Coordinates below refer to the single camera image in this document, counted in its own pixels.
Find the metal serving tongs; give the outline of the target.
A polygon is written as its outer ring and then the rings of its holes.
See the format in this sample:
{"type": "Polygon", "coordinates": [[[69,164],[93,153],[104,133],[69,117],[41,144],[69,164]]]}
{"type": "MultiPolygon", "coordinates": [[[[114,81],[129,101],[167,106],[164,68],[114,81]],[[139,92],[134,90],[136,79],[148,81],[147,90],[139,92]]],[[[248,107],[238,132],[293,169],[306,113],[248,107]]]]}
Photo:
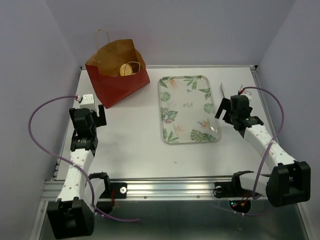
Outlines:
{"type": "Polygon", "coordinates": [[[221,93],[222,98],[225,98],[225,93],[224,93],[224,88],[223,88],[222,82],[220,83],[220,93],[221,93]]]}

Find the red brown paper bag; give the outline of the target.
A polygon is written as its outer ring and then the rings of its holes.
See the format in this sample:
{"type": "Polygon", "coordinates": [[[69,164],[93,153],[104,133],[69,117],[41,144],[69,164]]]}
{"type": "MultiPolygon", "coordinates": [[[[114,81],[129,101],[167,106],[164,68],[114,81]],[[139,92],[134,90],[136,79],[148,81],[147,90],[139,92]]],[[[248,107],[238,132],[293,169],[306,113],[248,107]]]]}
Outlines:
{"type": "Polygon", "coordinates": [[[110,108],[150,83],[146,64],[135,48],[132,39],[108,41],[98,46],[97,29],[94,35],[96,52],[86,61],[85,68],[97,98],[105,108],[110,108]],[[123,64],[130,64],[132,75],[120,76],[123,64]]]}

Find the round pale bread roll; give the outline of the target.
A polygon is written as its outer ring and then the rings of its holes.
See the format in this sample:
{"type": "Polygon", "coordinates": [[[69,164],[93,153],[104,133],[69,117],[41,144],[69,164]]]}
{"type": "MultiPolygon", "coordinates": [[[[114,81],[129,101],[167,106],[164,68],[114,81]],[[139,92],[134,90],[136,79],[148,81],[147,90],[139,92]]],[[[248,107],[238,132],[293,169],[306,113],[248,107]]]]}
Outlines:
{"type": "Polygon", "coordinates": [[[133,68],[131,67],[131,65],[129,63],[125,63],[123,64],[120,69],[119,69],[119,75],[121,77],[124,77],[124,76],[130,76],[132,75],[134,72],[133,72],[133,68]]]}

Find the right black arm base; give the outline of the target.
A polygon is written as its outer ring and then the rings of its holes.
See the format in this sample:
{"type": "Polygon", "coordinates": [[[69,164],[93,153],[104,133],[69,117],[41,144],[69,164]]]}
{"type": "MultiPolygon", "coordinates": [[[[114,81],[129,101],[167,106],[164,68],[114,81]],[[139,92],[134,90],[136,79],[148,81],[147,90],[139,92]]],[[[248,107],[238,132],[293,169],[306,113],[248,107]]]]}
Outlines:
{"type": "Polygon", "coordinates": [[[246,215],[251,210],[252,191],[234,186],[231,181],[215,182],[212,193],[217,199],[229,199],[229,206],[235,213],[246,215]]]}

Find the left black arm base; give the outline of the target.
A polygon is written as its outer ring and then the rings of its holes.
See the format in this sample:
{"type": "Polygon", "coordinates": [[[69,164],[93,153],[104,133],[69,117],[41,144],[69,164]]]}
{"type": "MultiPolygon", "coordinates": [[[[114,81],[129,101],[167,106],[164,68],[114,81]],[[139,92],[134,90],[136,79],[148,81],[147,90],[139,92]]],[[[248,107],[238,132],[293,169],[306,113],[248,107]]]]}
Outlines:
{"type": "Polygon", "coordinates": [[[119,201],[127,198],[128,184],[126,182],[112,181],[110,187],[107,188],[99,197],[97,207],[110,214],[115,207],[119,207],[119,201]]]}

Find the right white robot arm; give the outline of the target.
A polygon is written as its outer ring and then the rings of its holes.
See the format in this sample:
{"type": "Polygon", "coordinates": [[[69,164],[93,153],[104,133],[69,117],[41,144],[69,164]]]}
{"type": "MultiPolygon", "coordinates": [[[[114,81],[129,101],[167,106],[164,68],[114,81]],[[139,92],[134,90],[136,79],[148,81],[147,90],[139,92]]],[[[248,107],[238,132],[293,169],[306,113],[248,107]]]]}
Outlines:
{"type": "Polygon", "coordinates": [[[233,126],[261,156],[262,163],[271,173],[261,175],[246,170],[232,175],[231,181],[218,183],[217,198],[265,196],[273,207],[307,202],[311,197],[311,168],[305,161],[297,161],[272,138],[263,121],[252,116],[250,101],[245,95],[223,98],[215,118],[233,126]]]}

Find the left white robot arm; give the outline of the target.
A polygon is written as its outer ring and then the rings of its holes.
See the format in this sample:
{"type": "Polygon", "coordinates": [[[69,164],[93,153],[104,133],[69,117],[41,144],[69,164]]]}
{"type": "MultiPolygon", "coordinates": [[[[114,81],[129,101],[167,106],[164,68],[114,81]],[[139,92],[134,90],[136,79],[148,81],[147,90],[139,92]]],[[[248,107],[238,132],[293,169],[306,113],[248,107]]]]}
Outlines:
{"type": "Polygon", "coordinates": [[[73,124],[70,162],[63,187],[54,202],[47,206],[47,216],[57,240],[90,236],[95,226],[99,197],[111,193],[105,172],[89,173],[98,147],[97,128],[107,124],[105,109],[80,107],[69,110],[73,124]]]}

